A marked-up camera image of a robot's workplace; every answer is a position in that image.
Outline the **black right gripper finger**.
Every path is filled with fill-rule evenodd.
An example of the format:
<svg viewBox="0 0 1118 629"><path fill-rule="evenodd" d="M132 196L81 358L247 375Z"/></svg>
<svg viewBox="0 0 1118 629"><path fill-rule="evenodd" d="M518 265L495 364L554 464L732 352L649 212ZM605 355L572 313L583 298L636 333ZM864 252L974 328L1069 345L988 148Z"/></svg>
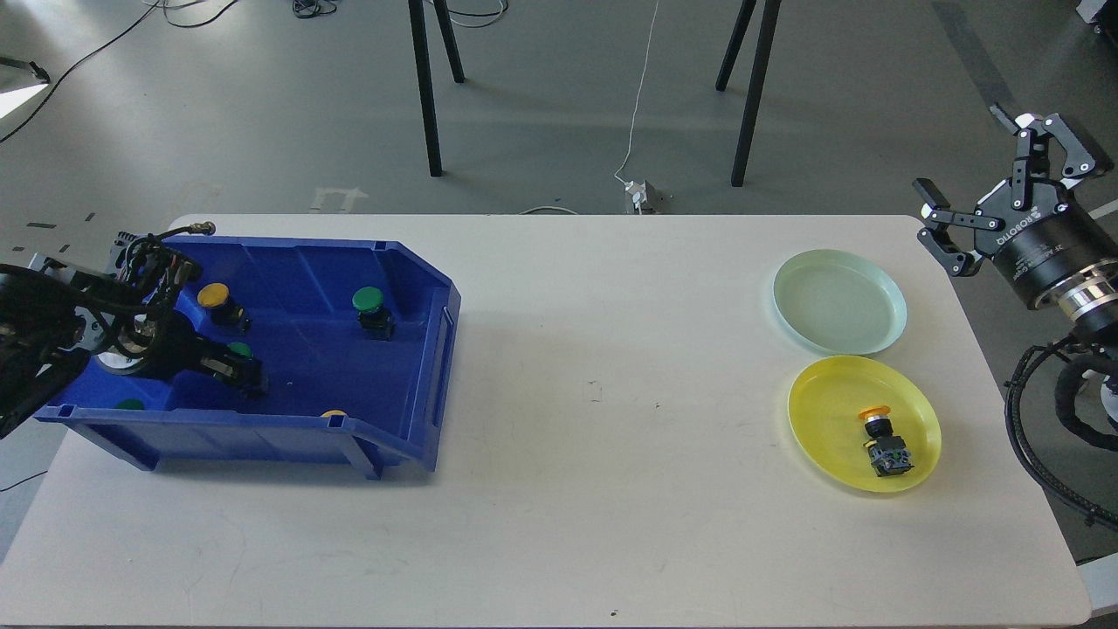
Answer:
<svg viewBox="0 0 1118 629"><path fill-rule="evenodd" d="M930 179L916 178L912 187L922 200L921 220L923 227L917 232L919 242L934 256L935 263L938 263L947 275L975 275L979 270L983 259L989 258L989 254L965 252L949 235L949 228L961 226L972 231L999 232L1005 227L1005 220L978 215L977 211L953 211L950 202Z"/></svg>
<svg viewBox="0 0 1118 629"><path fill-rule="evenodd" d="M1087 179L1114 171L1114 159L1074 120L1062 118L1058 113L1046 116L1023 113L1011 118L998 104L991 104L991 115L1017 139L1010 177L1010 204L1015 211L1029 210L1043 184L1073 190ZM1065 163L1057 171L1052 170L1049 156L1052 141L1065 154Z"/></svg>

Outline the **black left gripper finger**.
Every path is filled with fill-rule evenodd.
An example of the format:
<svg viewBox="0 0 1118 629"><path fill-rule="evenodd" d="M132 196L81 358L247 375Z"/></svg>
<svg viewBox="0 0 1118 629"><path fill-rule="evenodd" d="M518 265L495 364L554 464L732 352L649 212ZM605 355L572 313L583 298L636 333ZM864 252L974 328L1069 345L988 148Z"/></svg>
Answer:
<svg viewBox="0 0 1118 629"><path fill-rule="evenodd" d="M228 345L203 345L198 351L197 370L248 398L267 393L267 378L260 359Z"/></svg>

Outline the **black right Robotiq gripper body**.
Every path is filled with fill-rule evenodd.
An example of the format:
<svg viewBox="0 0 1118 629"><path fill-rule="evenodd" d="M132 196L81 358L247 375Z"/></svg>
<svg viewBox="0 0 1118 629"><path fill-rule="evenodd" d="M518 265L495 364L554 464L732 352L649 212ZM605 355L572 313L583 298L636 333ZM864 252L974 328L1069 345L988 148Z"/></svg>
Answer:
<svg viewBox="0 0 1118 629"><path fill-rule="evenodd" d="M983 219L998 219L995 231L975 234L975 251L991 259L1026 309L1061 299L1059 284L1097 273L1115 282L1115 241L1061 183L1031 183L1027 204L1014 207L1010 180L976 206Z"/></svg>

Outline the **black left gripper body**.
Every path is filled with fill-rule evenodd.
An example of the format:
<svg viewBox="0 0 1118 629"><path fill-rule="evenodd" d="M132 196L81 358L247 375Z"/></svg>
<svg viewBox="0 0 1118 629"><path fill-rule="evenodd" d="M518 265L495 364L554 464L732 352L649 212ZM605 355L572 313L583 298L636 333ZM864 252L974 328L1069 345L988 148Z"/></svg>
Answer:
<svg viewBox="0 0 1118 629"><path fill-rule="evenodd" d="M198 370L206 337L184 314L172 314L157 325L121 328L96 365L108 374L168 381L180 371Z"/></svg>

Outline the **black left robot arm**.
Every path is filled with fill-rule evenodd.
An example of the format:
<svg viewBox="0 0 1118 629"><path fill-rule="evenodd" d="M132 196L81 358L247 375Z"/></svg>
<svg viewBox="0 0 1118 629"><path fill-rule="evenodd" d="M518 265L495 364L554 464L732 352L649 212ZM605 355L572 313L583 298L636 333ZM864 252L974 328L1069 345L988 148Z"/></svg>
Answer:
<svg viewBox="0 0 1118 629"><path fill-rule="evenodd" d="M179 234L120 232L104 271L42 255L28 267L4 264L3 435L91 361L121 377L168 381L193 371L247 397L265 394L258 358L206 337L178 309L184 287L203 274L201 263L168 244Z"/></svg>

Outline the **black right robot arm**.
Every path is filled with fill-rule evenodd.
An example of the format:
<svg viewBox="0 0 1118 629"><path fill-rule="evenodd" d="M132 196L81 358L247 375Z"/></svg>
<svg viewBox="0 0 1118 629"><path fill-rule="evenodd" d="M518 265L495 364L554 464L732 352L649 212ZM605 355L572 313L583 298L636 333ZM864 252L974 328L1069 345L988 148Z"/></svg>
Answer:
<svg viewBox="0 0 1118 629"><path fill-rule="evenodd" d="M1039 461L1021 411L1032 375L1046 359L1058 358L1057 421L1088 446L1117 449L1114 432L1102 432L1077 412L1079 391L1090 377L1100 377L1103 410L1115 422L1117 247L1073 194L1077 184L1114 171L1114 159L1058 113L1011 116L997 103L989 109L1015 140L1010 177L973 211L954 211L931 180L915 179L922 200L917 238L947 275L973 276L991 263L1026 309L1055 308L1070 320L1065 337L1026 347L1018 358L1005 382L1004 423L1011 450L1034 482L1087 525L1115 528L1114 509L1082 496Z"/></svg>

